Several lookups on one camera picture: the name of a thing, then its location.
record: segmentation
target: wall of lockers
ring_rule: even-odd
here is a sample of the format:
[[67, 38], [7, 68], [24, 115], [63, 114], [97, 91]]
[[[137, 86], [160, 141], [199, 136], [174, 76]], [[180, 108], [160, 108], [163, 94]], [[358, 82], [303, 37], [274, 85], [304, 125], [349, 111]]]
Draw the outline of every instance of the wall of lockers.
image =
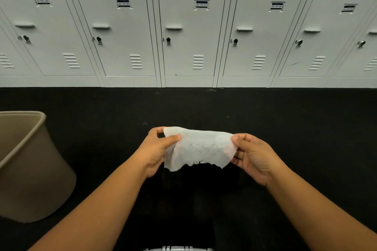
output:
[[0, 86], [377, 87], [377, 0], [0, 0]]

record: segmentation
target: hand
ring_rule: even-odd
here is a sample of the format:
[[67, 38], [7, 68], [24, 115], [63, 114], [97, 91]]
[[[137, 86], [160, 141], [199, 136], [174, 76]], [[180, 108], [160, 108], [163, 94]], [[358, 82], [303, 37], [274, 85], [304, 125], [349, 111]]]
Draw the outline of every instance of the hand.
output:
[[163, 132], [164, 127], [152, 128], [140, 147], [132, 155], [146, 167], [147, 177], [152, 177], [157, 172], [158, 167], [164, 161], [167, 147], [182, 139], [181, 134], [158, 138], [157, 134]]
[[265, 141], [250, 134], [234, 134], [233, 143], [238, 147], [231, 162], [247, 172], [257, 183], [266, 186], [272, 169], [283, 163]]

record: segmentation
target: person's right arm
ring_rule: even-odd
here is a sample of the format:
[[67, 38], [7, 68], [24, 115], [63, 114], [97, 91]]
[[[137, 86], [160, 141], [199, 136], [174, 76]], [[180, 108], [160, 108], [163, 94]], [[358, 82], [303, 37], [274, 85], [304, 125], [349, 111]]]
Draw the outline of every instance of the person's right arm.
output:
[[288, 168], [265, 141], [250, 134], [232, 141], [239, 148], [232, 163], [267, 187], [311, 250], [377, 250], [376, 233]]

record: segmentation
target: person's left arm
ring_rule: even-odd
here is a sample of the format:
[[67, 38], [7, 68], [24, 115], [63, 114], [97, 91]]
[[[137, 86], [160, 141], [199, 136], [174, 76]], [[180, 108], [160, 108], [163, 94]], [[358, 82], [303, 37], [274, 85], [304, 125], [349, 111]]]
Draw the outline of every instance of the person's left arm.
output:
[[29, 250], [112, 250], [144, 180], [156, 173], [165, 149], [182, 138], [158, 133], [163, 127], [150, 130], [126, 162]]

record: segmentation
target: locker door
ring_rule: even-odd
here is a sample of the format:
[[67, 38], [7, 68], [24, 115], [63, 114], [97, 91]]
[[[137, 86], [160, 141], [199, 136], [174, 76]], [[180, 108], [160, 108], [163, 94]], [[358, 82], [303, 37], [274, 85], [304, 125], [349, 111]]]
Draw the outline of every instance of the locker door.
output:
[[0, 75], [32, 75], [21, 55], [0, 27]]
[[80, 0], [80, 4], [106, 75], [156, 75], [146, 0]]
[[355, 44], [336, 77], [377, 77], [377, 16], [359, 41], [361, 43]]
[[0, 7], [45, 75], [95, 75], [66, 0], [0, 0]]
[[159, 0], [159, 4], [165, 75], [213, 76], [224, 0]]
[[277, 1], [237, 0], [224, 76], [270, 76], [300, 2]]
[[325, 76], [372, 3], [313, 0], [280, 76]]

